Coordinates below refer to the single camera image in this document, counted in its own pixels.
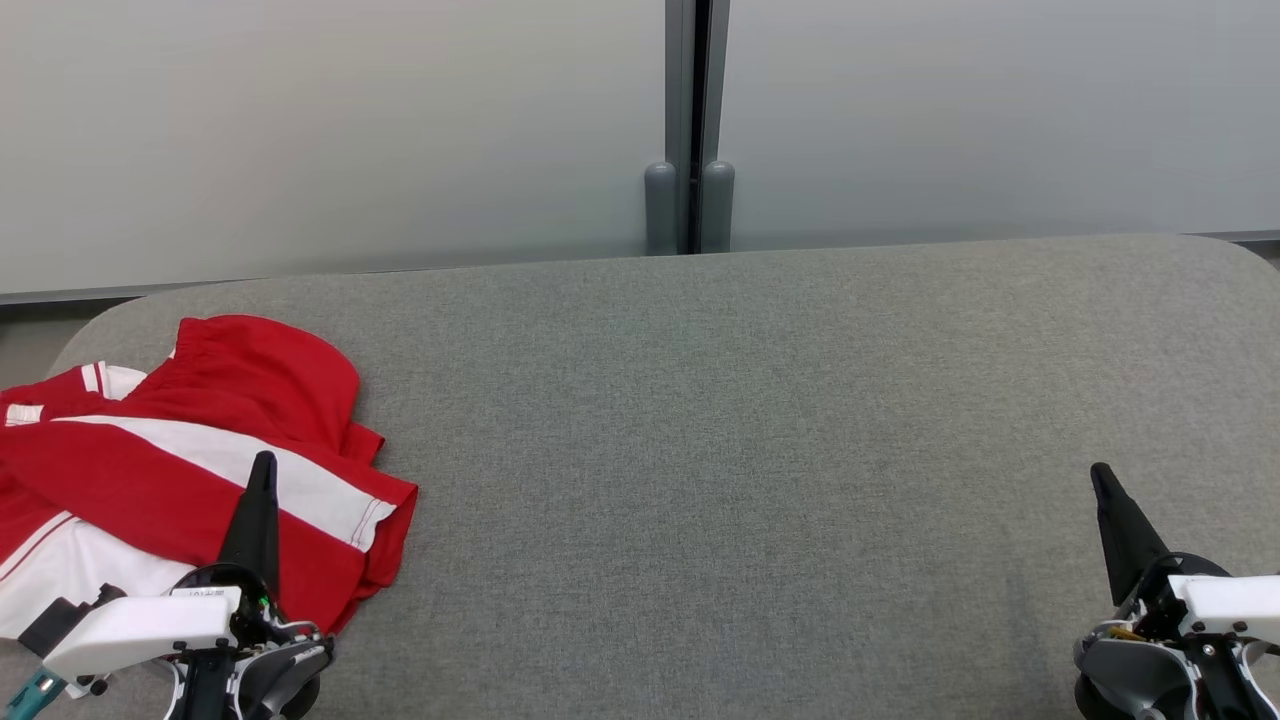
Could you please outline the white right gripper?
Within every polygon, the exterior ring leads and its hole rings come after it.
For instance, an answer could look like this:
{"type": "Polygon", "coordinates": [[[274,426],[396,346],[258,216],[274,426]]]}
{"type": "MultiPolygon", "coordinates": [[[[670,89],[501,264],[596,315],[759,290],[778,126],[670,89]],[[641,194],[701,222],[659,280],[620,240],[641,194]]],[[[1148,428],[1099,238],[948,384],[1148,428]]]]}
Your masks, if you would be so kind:
{"type": "Polygon", "coordinates": [[[1277,717],[1253,670],[1277,653],[1277,575],[1226,577],[1199,556],[1169,553],[1108,464],[1091,466],[1091,483],[1117,610],[1075,644],[1080,715],[1277,717]]]}

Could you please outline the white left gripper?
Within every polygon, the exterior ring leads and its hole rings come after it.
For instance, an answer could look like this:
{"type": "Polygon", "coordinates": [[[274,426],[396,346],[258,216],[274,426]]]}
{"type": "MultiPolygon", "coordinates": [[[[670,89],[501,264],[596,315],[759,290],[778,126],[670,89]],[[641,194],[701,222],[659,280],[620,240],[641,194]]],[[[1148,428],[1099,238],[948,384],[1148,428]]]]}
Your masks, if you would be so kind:
{"type": "Polygon", "coordinates": [[[168,719],[302,719],[334,661],[334,639],[288,621],[279,589],[276,456],[255,455],[218,564],[166,594],[58,600],[42,615],[42,669],[91,693],[128,667],[157,664],[172,675],[168,719]]]}

